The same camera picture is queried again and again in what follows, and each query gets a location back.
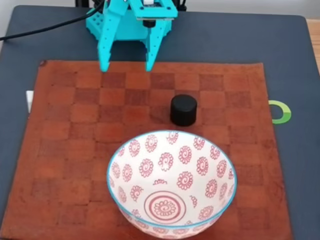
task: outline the leather mat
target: leather mat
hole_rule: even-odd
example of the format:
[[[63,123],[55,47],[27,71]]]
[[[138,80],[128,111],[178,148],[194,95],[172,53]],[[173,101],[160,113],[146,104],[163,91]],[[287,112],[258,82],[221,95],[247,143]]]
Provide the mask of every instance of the leather mat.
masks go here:
[[[170,123],[171,98],[198,100],[190,127]],[[236,197],[193,240],[292,239],[262,64],[44,61],[8,199],[1,237],[152,240],[119,212],[106,185],[114,151],[145,132],[177,129],[222,148]]]

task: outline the wooden surface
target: wooden surface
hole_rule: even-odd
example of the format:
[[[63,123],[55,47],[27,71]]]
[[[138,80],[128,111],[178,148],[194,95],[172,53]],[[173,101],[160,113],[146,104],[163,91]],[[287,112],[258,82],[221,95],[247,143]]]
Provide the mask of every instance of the wooden surface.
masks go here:
[[[320,71],[320,20],[307,20],[316,63]]]
[[[170,122],[170,100],[179,93],[198,100],[193,126]],[[158,62],[145,72],[143,62],[113,62],[102,74],[95,61],[39,67],[1,237],[155,239],[120,213],[106,169],[122,143],[162,129],[206,137],[236,169],[234,201],[192,240],[292,239],[262,64]]]

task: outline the black cylinder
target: black cylinder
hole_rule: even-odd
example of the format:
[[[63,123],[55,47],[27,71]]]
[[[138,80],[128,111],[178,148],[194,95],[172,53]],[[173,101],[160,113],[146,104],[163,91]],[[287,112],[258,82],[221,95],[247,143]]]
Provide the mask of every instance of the black cylinder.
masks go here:
[[[186,94],[176,95],[171,100],[170,119],[178,126],[187,127],[197,120],[197,100]]]

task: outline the table surface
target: table surface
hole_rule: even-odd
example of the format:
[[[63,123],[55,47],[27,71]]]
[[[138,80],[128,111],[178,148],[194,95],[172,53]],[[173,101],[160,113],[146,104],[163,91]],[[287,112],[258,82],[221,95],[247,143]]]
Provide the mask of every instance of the table surface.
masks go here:
[[[19,6],[7,34],[73,19],[87,9]],[[320,34],[311,22],[319,53]],[[144,46],[118,42],[113,61],[144,61]],[[97,42],[84,22],[8,41],[0,55],[0,219],[10,192],[28,119],[26,91],[42,60],[97,60]],[[300,16],[183,12],[158,54],[161,62],[264,63],[270,100],[292,118],[274,125],[295,240],[320,239],[320,76],[306,20]],[[281,116],[271,108],[274,118]]]

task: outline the bowl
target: bowl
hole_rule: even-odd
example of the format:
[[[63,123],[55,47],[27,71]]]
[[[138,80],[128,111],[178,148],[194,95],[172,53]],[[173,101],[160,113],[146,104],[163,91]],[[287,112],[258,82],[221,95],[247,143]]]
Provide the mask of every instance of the bowl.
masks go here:
[[[112,156],[106,178],[124,217],[161,239],[189,238],[212,226],[237,188],[235,168],[218,146],[172,130],[124,143]]]

